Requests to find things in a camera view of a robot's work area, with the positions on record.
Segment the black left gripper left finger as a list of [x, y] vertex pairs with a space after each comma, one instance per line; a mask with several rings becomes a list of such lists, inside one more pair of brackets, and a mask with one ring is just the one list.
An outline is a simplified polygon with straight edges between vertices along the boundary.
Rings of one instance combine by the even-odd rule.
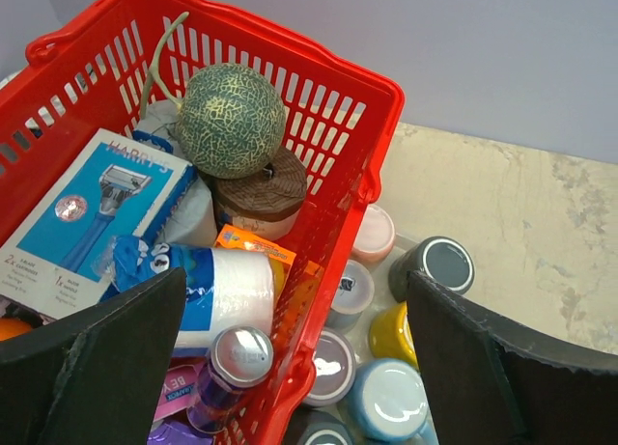
[[184, 306], [173, 268], [2, 342], [2, 443], [146, 443]]

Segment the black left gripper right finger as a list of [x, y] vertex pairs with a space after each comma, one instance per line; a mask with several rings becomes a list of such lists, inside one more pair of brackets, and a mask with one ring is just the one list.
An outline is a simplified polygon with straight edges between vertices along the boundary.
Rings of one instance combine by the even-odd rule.
[[442, 444], [614, 444], [617, 357], [408, 276], [407, 320]]

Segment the blue white round mug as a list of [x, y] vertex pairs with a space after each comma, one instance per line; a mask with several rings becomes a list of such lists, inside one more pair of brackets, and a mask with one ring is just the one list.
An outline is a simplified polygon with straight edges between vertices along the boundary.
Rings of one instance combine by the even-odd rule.
[[368, 439], [401, 443], [418, 436], [426, 444], [438, 442], [422, 378], [401, 360], [381, 358], [362, 364], [342, 409]]

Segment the yellow mug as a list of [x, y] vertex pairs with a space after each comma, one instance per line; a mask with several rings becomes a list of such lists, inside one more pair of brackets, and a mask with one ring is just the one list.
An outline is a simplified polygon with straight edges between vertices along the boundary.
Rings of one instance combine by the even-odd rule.
[[407, 304], [398, 303], [373, 318], [368, 333], [375, 358], [396, 358], [418, 369], [418, 361], [407, 321]]

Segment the dark grey mug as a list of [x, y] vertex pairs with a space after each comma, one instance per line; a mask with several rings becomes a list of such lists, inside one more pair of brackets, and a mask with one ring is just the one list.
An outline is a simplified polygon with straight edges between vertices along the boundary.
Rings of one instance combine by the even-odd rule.
[[460, 295], [470, 290], [475, 278], [471, 256], [447, 236], [427, 237], [393, 262], [388, 287], [396, 302], [406, 300], [407, 278], [412, 271], [420, 271]]

